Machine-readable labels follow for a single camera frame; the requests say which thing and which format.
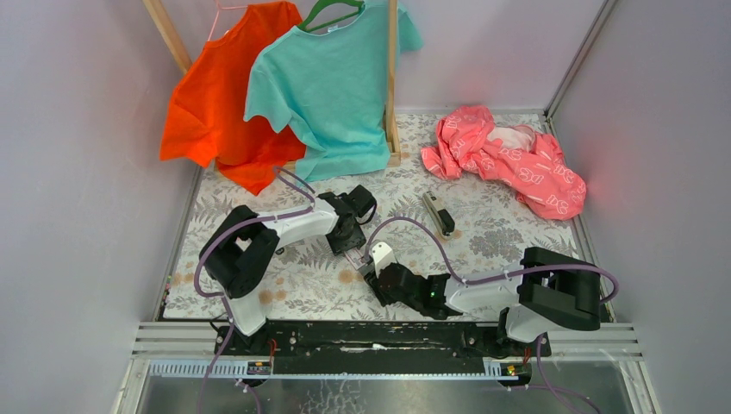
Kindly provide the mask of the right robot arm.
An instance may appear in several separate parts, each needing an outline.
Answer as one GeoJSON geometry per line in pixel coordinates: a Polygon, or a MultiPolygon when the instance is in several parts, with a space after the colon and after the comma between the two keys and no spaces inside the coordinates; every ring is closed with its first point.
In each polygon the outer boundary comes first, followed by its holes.
{"type": "Polygon", "coordinates": [[[377,242],[368,253],[364,279],[383,306],[404,304],[424,317],[446,320],[487,305],[501,305],[494,342],[518,354],[551,331],[596,331],[601,325],[601,270],[544,248],[527,248],[522,259],[499,275],[422,276],[377,242]]]}

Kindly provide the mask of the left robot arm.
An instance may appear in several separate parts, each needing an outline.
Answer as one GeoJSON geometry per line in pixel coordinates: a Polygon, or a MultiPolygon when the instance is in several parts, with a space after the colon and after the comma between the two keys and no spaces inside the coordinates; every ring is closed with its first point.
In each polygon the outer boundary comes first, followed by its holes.
{"type": "Polygon", "coordinates": [[[306,205],[279,212],[234,208],[200,252],[199,262],[223,289],[224,306],[237,328],[234,343],[246,354],[259,353],[267,343],[259,284],[277,251],[317,236],[325,237],[334,256],[366,243],[361,226],[372,220],[377,200],[364,186],[305,196],[306,205]]]}

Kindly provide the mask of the white red staple box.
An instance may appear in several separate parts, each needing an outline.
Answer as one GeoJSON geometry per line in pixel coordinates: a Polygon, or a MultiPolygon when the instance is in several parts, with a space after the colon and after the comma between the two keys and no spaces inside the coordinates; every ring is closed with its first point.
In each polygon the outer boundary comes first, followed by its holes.
{"type": "Polygon", "coordinates": [[[373,270],[373,262],[370,257],[367,257],[360,249],[354,248],[347,250],[344,253],[347,262],[356,270],[360,275],[367,275],[373,270]]]}

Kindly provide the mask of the beige and black stapler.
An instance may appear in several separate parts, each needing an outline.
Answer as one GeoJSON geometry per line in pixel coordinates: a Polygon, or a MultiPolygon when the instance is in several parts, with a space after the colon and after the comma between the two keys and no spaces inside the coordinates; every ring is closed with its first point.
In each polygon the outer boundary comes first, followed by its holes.
{"type": "Polygon", "coordinates": [[[432,191],[426,191],[422,195],[422,202],[431,216],[438,234],[445,239],[451,238],[455,231],[455,221],[443,205],[442,199],[432,191]]]}

